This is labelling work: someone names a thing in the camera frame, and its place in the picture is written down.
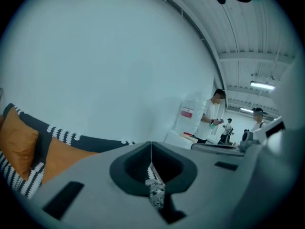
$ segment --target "person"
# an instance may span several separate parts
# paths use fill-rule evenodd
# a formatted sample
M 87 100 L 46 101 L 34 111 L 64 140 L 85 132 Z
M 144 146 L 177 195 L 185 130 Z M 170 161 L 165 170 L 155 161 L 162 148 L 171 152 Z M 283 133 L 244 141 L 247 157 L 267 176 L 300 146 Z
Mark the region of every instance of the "person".
M 253 117 L 254 117 L 254 120 L 256 121 L 256 124 L 253 126 L 251 132 L 266 126 L 266 123 L 263 121 L 263 116 L 264 116 L 263 110 L 261 108 L 254 108 L 252 110 L 253 110 Z
M 193 137 L 198 139 L 197 143 L 205 143 L 208 135 L 211 132 L 211 125 L 219 125 L 222 121 L 216 119 L 215 105 L 221 104 L 225 100 L 225 91 L 222 89 L 217 89 L 211 99 L 206 100 L 204 105 L 203 116 L 201 118 L 200 124 L 197 131 L 194 133 Z
M 223 125 L 224 132 L 220 136 L 220 141 L 219 141 L 218 144 L 225 144 L 226 143 L 226 139 L 227 139 L 228 135 L 230 134 L 230 132 L 232 130 L 231 122 L 232 122 L 232 119 L 229 118 L 228 119 L 228 124 L 226 126 Z

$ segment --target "ceiling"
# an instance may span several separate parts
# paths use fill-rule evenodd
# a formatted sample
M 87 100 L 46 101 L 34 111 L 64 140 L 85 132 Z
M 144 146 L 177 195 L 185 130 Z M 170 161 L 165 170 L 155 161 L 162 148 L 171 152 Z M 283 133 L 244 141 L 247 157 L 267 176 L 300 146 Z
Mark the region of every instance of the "ceiling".
M 261 107 L 266 118 L 280 114 L 269 93 L 250 87 L 251 81 L 277 85 L 293 64 L 300 42 L 275 0 L 241 3 L 226 0 L 164 0 L 192 21 L 217 65 L 217 87 L 227 92 L 227 108 Z

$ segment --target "white wall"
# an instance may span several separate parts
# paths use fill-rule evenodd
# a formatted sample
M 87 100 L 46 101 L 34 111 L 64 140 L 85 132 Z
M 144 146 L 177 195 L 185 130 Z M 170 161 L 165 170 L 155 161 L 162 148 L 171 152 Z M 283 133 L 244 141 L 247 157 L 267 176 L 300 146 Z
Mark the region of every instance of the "white wall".
M 214 96 L 215 91 L 217 90 L 215 83 L 213 83 L 211 98 Z
M 245 129 L 252 129 L 255 125 L 255 120 L 251 117 L 247 117 L 241 114 L 228 112 L 225 110 L 224 112 L 224 125 L 228 123 L 228 118 L 232 119 L 232 127 L 234 135 L 231 135 L 230 142 L 240 142 L 242 140 L 244 130 Z M 220 126 L 216 132 L 216 136 L 220 138 L 222 133 L 224 132 L 224 128 Z
M 182 99 L 213 87 L 214 63 L 161 0 L 28 0 L 0 48 L 3 111 L 59 128 L 163 141 Z

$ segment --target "fluorescent light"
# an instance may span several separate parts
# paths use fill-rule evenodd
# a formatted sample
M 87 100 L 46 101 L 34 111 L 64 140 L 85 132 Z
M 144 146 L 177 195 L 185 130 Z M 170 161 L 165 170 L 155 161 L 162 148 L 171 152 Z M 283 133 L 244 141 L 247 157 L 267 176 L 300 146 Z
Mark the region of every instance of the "fluorescent light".
M 240 110 L 253 114 L 253 110 L 250 109 L 240 108 Z
M 266 84 L 266 83 L 260 83 L 260 82 L 251 82 L 250 86 L 264 88 L 267 90 L 273 90 L 275 88 L 275 86 L 273 86 L 273 85 Z

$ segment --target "dark hair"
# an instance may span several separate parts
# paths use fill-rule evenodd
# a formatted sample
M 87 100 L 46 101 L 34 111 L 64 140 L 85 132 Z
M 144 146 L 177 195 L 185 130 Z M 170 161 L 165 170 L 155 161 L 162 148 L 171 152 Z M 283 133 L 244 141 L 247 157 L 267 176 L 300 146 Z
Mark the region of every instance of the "dark hair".
M 225 97 L 226 97 L 225 91 L 224 91 L 223 89 L 220 89 L 220 88 L 218 88 L 218 89 L 215 91 L 215 93 L 214 93 L 213 96 L 215 96 L 216 94 L 222 95 L 222 96 L 224 97 L 224 99 L 225 99 Z
M 254 112 L 260 112 L 262 115 L 264 114 L 264 111 L 262 110 L 262 108 L 253 108 L 252 110 Z

